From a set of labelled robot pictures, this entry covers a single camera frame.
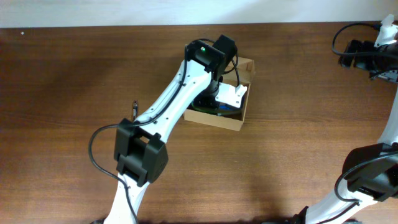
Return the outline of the green tape roll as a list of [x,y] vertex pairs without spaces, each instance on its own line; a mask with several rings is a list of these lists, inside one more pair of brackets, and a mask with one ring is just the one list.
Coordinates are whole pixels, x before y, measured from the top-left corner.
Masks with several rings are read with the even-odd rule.
[[201,113],[218,114],[218,112],[215,111],[215,110],[199,108],[199,107],[195,106],[195,105],[193,104],[193,102],[190,104],[190,106],[193,108],[193,110],[198,111],[198,112],[201,112]]

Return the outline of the white black permanent marker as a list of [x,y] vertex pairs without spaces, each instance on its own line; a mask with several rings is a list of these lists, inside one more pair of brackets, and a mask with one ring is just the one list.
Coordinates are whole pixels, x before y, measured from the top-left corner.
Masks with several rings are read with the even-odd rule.
[[216,113],[217,116],[229,116],[235,114],[241,114],[241,110],[226,110],[226,111],[219,111]]

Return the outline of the cardboard box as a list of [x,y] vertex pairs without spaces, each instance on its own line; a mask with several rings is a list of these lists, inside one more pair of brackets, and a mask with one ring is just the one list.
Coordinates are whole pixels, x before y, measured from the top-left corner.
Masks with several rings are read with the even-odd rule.
[[223,76],[216,101],[220,105],[230,105],[236,110],[241,110],[241,114],[217,116],[201,113],[192,108],[185,110],[183,118],[187,121],[239,131],[245,120],[251,81],[256,74],[254,60],[241,57],[238,60],[237,70],[239,75],[231,72]]

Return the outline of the black clear ballpoint pen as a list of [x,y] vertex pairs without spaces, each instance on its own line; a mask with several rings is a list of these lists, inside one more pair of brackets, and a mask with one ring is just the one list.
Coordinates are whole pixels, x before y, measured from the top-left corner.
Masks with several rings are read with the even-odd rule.
[[131,120],[134,121],[137,118],[137,114],[138,114],[138,103],[137,101],[133,101],[132,104],[132,116],[131,116]]

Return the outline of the blue ballpoint pen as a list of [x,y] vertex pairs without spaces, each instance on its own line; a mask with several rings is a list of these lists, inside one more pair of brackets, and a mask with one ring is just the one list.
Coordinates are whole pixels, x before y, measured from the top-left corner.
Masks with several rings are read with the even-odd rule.
[[234,111],[236,108],[231,107],[230,105],[219,105],[219,110],[226,110],[226,111]]

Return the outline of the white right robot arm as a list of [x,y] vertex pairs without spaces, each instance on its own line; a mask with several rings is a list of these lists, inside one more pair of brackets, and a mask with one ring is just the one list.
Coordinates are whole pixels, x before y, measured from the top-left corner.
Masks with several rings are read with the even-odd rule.
[[[351,40],[344,52],[333,49],[344,68],[360,68],[369,79],[397,84],[397,24],[389,14],[379,24],[374,42]],[[353,149],[345,159],[333,190],[321,201],[306,206],[289,223],[351,223],[360,210],[397,197],[397,102],[376,144]]]

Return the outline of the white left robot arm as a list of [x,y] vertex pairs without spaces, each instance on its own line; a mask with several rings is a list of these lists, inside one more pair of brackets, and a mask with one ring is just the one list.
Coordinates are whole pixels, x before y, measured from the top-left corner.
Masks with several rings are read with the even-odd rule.
[[184,48],[184,59],[154,104],[117,126],[114,159],[121,182],[105,223],[137,223],[136,215],[149,184],[168,163],[166,143],[188,107],[214,114],[241,111],[247,88],[222,82],[226,67],[236,65],[238,48],[225,35],[216,41],[197,39]]

